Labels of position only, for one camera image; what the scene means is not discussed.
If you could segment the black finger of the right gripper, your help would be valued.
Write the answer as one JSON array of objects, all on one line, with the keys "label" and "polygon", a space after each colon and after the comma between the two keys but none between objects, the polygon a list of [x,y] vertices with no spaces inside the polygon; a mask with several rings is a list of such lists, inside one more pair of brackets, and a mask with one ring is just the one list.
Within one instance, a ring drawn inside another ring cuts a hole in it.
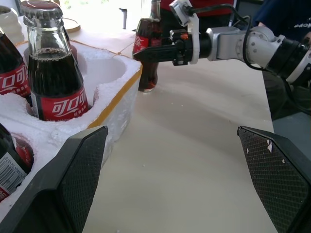
[{"label": "black finger of the right gripper", "polygon": [[146,47],[145,49],[134,53],[133,57],[142,62],[173,61],[177,57],[177,48],[175,45]]}]

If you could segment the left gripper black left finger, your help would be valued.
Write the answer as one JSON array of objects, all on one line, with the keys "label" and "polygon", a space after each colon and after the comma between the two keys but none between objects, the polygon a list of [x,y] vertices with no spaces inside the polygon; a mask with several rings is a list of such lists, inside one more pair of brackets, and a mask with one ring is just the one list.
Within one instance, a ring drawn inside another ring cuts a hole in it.
[{"label": "left gripper black left finger", "polygon": [[106,126],[69,137],[0,222],[0,233],[82,233],[102,167]]}]

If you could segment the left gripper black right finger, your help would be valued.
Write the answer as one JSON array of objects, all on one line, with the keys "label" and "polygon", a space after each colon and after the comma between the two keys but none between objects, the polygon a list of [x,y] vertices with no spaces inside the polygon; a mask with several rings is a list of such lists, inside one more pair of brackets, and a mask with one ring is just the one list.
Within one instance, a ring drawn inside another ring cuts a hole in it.
[{"label": "left gripper black right finger", "polygon": [[239,126],[255,191],[278,233],[311,233],[311,159],[289,139]]}]

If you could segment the glass cola bottle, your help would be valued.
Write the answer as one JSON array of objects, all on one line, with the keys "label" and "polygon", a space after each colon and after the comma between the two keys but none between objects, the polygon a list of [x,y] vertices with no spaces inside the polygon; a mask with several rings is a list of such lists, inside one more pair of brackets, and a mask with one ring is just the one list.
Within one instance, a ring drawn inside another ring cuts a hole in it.
[{"label": "glass cola bottle", "polygon": [[[160,46],[162,44],[162,28],[160,16],[161,0],[151,0],[150,16],[141,18],[136,29],[136,37],[132,54],[140,52],[147,47]],[[158,80],[158,63],[142,63],[142,74],[139,81],[138,90],[140,92],[152,91]]]},{"label": "glass cola bottle", "polygon": [[0,28],[0,95],[29,98],[28,68],[15,45]]},{"label": "glass cola bottle", "polygon": [[0,123],[0,202],[15,192],[34,163],[34,152],[25,141],[11,135]]},{"label": "glass cola bottle", "polygon": [[28,31],[28,78],[36,116],[43,121],[82,116],[89,104],[60,6],[46,0],[25,0],[20,8]]}]

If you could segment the white foam crate, yellow tape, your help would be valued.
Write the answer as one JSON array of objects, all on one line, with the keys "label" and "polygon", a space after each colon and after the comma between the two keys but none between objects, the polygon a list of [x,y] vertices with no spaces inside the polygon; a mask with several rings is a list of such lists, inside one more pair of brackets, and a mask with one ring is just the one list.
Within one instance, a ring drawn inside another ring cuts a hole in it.
[{"label": "white foam crate, yellow tape", "polygon": [[90,106],[81,117],[69,121],[42,121],[33,115],[26,99],[12,93],[0,95],[0,123],[34,151],[31,172],[14,193],[0,202],[0,222],[36,173],[57,155],[69,137],[87,128],[107,126],[103,154],[103,161],[106,161],[114,142],[130,121],[141,75],[140,62],[79,42],[74,42],[74,46]]}]

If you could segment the round wooden disc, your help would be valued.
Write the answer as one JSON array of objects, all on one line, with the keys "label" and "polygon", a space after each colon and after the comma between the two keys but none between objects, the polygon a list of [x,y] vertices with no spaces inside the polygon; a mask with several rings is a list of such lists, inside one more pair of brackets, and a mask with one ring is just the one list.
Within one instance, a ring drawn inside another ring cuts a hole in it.
[{"label": "round wooden disc", "polygon": [[74,19],[64,17],[63,23],[67,33],[74,33],[81,29],[81,25]]}]

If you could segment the person in dark blue shirt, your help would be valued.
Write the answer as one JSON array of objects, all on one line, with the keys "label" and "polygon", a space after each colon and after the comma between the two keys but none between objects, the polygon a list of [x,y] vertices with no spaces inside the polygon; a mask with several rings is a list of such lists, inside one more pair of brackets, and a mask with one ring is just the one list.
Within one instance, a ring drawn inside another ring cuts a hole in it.
[{"label": "person in dark blue shirt", "polygon": [[[267,27],[275,36],[283,35],[311,47],[311,0],[265,0],[253,25]],[[281,78],[267,71],[262,75],[273,121],[300,112],[297,106],[311,113],[311,92],[306,84],[292,89],[294,105]]]}]

